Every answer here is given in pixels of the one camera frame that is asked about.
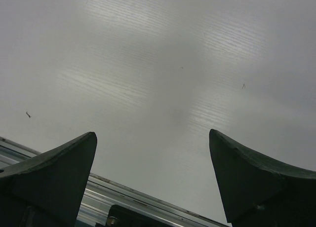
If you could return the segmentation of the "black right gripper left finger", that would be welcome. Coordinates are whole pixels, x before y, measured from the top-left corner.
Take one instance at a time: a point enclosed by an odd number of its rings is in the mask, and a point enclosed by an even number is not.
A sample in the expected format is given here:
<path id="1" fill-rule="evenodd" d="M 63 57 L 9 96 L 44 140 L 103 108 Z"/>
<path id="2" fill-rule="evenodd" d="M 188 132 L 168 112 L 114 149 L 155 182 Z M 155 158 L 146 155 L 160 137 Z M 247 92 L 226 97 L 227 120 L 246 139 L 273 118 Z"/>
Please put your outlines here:
<path id="1" fill-rule="evenodd" d="M 2 227 L 73 227 L 97 147 L 94 132 L 0 170 Z"/>

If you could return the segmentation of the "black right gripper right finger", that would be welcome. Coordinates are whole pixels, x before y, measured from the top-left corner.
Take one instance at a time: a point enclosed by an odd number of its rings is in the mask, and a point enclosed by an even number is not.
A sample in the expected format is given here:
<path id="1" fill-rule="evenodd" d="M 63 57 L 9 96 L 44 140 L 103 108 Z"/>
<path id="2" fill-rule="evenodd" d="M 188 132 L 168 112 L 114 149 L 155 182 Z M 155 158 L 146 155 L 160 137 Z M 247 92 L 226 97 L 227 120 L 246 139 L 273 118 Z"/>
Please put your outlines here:
<path id="1" fill-rule="evenodd" d="M 209 132 L 210 156 L 227 222 L 234 227 L 314 227 L 316 173 Z"/>

